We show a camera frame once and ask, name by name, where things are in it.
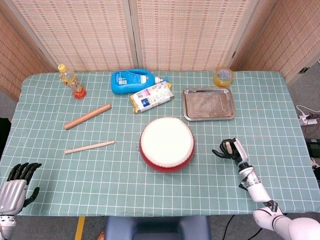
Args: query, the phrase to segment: gray floor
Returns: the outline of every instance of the gray floor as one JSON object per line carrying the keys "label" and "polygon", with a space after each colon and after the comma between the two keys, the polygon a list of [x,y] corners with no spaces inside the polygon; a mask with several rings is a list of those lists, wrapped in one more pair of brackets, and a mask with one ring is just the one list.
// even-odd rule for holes
{"label": "gray floor", "polygon": [[[320,64],[315,63],[301,78],[290,88],[290,94],[295,105],[304,105],[314,110],[320,109]],[[12,119],[16,103],[0,92],[0,117]],[[320,130],[307,138],[320,138]],[[210,216],[210,227],[213,240],[221,240],[226,225],[231,215]],[[320,222],[320,213],[291,213],[288,217],[313,218]],[[17,216],[17,227],[12,240],[43,240],[61,239],[71,240],[75,238],[78,224],[77,217],[46,217],[46,216]],[[107,217],[86,217],[82,234],[83,240],[96,240],[100,232],[104,230]],[[259,227],[255,224],[253,216],[236,215],[228,227],[226,240],[246,240],[255,234]],[[276,233],[263,229],[255,240],[280,240]]]}

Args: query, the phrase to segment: blue detergent bottle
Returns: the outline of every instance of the blue detergent bottle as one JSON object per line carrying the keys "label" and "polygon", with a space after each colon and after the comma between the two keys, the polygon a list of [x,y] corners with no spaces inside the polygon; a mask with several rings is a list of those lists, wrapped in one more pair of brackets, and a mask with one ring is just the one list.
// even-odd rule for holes
{"label": "blue detergent bottle", "polygon": [[168,77],[162,80],[145,69],[116,71],[111,75],[111,89],[115,94],[136,93],[162,81],[168,82]]}

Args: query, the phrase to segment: table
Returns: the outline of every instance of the table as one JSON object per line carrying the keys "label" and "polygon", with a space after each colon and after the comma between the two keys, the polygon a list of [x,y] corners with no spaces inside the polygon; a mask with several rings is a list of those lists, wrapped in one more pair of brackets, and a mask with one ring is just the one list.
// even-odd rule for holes
{"label": "table", "polygon": [[[320,212],[320,192],[285,80],[278,72],[239,71],[230,89],[236,118],[187,121],[182,91],[213,86],[213,71],[153,72],[168,76],[174,100],[134,114],[128,94],[114,95],[110,75],[79,72],[87,96],[77,100],[58,73],[36,74],[22,85],[0,162],[0,179],[24,162],[42,163],[30,183],[39,186],[23,215],[189,216],[252,213],[254,203],[238,187],[232,160],[212,154],[222,139],[238,137],[267,192],[284,212]],[[67,123],[106,103],[112,109],[70,130]],[[147,166],[138,152],[144,127],[163,116],[187,123],[196,153],[184,169],[164,174]],[[65,149],[116,140],[107,147],[64,154]]]}

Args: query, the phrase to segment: wooden rolling pin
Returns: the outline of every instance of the wooden rolling pin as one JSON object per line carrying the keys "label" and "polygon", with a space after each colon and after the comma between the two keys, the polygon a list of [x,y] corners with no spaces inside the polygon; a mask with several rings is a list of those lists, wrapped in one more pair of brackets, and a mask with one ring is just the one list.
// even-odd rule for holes
{"label": "wooden rolling pin", "polygon": [[71,154],[71,153],[75,153],[75,152],[79,152],[79,151],[83,151],[83,150],[87,150],[87,149],[95,149],[95,148],[99,148],[102,146],[107,146],[110,144],[115,144],[116,141],[105,141],[105,142],[101,142],[101,143],[97,143],[97,144],[93,144],[93,145],[89,145],[89,146],[82,146],[82,147],[78,147],[78,148],[74,148],[74,149],[70,149],[70,150],[65,150],[64,154]]}
{"label": "wooden rolling pin", "polygon": [[110,104],[106,104],[106,105],[104,105],[102,107],[99,107],[96,110],[93,110],[93,111],[87,113],[86,115],[83,115],[83,116],[81,116],[81,117],[79,117],[79,118],[77,118],[77,119],[65,124],[64,128],[66,130],[69,130],[69,129],[73,128],[74,126],[77,126],[78,124],[81,124],[84,121],[87,121],[88,119],[93,118],[93,117],[95,117],[95,116],[97,116],[97,115],[109,110],[110,108],[111,108]]}

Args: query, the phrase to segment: white robotic arm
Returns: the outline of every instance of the white robotic arm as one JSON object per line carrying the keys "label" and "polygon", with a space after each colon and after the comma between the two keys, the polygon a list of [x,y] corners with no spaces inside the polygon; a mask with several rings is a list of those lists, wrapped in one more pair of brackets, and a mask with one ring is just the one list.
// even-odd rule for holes
{"label": "white robotic arm", "polygon": [[36,187],[26,199],[29,182],[41,163],[24,163],[14,166],[0,189],[0,240],[10,240],[16,226],[15,216],[32,203],[39,193]]}
{"label": "white robotic arm", "polygon": [[248,155],[237,138],[223,140],[220,149],[222,153],[216,150],[212,152],[220,158],[234,159],[239,167],[239,174],[242,178],[239,187],[247,190],[255,203],[265,205],[253,212],[254,220],[261,228],[275,231],[285,240],[319,239],[319,222],[306,217],[291,220],[283,215],[278,204],[268,195],[255,168],[248,164]]}

